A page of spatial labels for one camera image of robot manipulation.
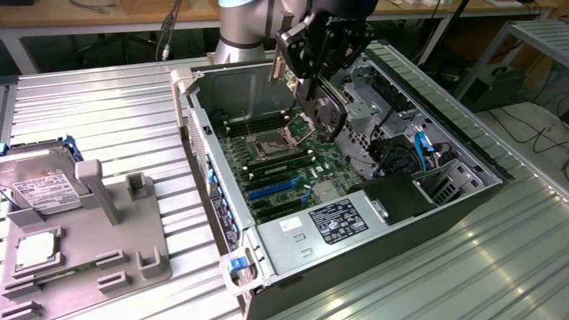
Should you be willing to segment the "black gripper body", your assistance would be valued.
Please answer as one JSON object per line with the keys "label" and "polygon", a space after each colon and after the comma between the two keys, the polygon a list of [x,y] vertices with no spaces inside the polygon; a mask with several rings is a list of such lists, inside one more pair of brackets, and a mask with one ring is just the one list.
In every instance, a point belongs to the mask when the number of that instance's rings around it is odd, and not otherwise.
{"label": "black gripper body", "polygon": [[376,10],[379,0],[307,1],[303,22],[309,33],[324,31],[332,23],[365,21]]}

